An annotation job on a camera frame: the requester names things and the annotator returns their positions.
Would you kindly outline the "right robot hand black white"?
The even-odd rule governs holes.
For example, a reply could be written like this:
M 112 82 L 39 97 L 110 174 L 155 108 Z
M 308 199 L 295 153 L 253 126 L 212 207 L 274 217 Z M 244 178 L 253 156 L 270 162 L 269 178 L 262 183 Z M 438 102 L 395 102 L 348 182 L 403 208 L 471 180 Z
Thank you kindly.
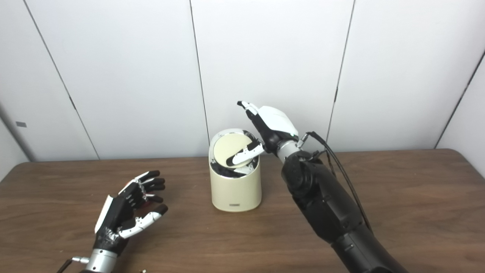
M 282 163 L 291 154 L 300 151 L 296 146 L 299 133 L 291 120 L 282 111 L 274 107 L 256 107 L 256 105 L 238 101 L 248 118 L 261 136 L 239 150 L 226 160 L 227 166 L 235 166 L 265 153 L 274 154 Z

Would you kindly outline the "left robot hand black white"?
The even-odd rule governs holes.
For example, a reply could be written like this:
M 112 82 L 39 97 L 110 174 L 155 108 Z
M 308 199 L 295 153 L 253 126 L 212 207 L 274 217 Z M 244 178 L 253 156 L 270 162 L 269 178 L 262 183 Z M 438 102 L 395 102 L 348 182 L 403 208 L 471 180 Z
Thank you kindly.
M 130 180 L 117 195 L 108 195 L 95 225 L 94 249 L 120 256 L 130 237 L 144 231 L 168 211 L 155 191 L 165 189 L 160 171 L 142 173 Z

